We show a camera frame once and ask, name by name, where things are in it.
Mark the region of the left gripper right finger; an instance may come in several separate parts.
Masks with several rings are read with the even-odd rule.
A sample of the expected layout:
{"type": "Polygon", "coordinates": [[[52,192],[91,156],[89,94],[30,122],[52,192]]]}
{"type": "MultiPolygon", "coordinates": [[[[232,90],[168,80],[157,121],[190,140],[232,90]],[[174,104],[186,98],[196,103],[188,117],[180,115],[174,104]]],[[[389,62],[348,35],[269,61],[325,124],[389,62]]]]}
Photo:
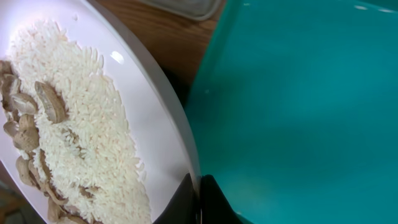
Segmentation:
{"type": "Polygon", "coordinates": [[[201,178],[202,224],[243,224],[212,175],[201,178]]]}

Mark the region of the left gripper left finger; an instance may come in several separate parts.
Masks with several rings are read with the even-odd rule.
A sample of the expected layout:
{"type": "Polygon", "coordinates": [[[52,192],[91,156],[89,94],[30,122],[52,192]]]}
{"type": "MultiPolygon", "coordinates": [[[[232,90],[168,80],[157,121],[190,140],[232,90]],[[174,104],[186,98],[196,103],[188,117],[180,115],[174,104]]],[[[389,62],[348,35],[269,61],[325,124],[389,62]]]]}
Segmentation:
{"type": "Polygon", "coordinates": [[[189,173],[153,224],[197,224],[197,196],[189,173]]]}

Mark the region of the white plate with food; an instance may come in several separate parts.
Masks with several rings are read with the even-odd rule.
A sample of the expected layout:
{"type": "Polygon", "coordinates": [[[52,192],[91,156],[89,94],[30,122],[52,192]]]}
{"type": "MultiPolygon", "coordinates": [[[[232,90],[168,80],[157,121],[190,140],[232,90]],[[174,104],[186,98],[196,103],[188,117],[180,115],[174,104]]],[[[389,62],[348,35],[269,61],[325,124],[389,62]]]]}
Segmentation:
{"type": "Polygon", "coordinates": [[[2,1],[1,55],[17,31],[41,19],[56,21],[79,44],[98,49],[104,72],[119,90],[144,182],[151,219],[158,219],[186,175],[195,190],[201,171],[197,147],[178,96],[142,42],[96,1],[2,1]]]}

